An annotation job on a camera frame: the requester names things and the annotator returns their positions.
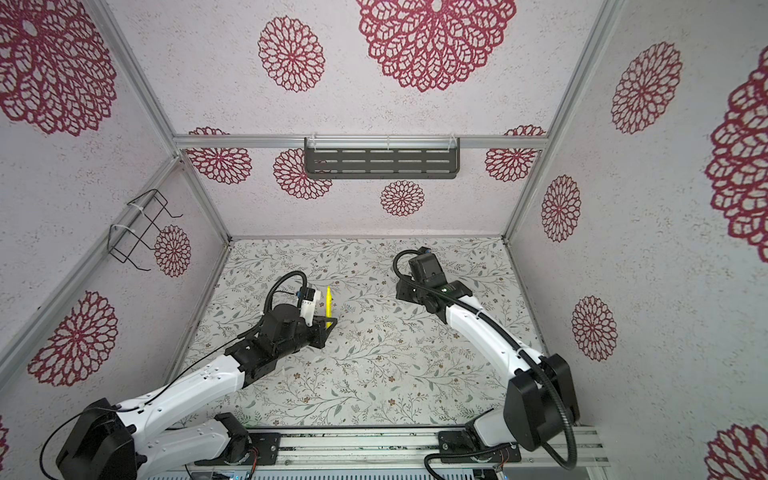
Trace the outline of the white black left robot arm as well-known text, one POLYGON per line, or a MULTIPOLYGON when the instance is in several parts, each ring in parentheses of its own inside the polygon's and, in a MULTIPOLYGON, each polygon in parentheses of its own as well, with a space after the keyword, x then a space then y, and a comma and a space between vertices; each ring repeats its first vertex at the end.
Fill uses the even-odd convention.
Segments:
POLYGON ((253 442, 234 414, 181 429, 175 423, 272 373, 280 359, 305 347, 324 348, 337 323, 322 315, 307 321, 294 305, 274 307, 193 372, 133 399, 111 404, 102 398, 87 406, 56 467, 64 479, 148 479, 197 461, 247 462, 253 442))

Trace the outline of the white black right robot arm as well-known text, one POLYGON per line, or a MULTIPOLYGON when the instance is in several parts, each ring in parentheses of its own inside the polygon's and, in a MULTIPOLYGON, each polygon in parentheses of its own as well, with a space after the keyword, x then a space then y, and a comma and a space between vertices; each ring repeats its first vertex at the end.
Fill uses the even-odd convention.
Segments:
POLYGON ((580 412, 569 364, 526 345, 494 319, 464 283, 450 281, 427 247, 392 260, 396 298, 416 304, 471 343, 506 383, 503 405, 472 419, 468 429, 484 447, 514 443, 542 449, 559 465, 577 463, 580 412))

